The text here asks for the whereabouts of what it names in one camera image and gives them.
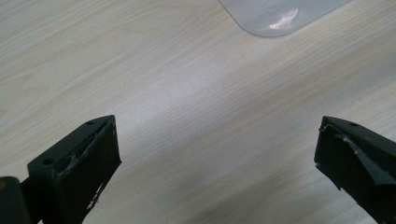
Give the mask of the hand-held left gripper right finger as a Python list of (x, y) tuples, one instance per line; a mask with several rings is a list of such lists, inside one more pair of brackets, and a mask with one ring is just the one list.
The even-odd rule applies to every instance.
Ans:
[(314, 162), (378, 224), (396, 224), (396, 142), (352, 121), (325, 116)]

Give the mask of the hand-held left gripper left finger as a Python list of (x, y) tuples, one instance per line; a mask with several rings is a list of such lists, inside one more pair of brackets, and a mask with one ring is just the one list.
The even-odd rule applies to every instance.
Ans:
[(89, 120), (27, 165), (44, 224), (82, 224), (121, 164), (116, 119)]

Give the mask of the clear plastic drawer cabinet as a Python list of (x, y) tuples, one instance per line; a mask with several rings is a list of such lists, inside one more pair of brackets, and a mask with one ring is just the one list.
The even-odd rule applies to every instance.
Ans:
[(248, 33), (274, 37), (290, 34), (351, 0), (219, 0)]

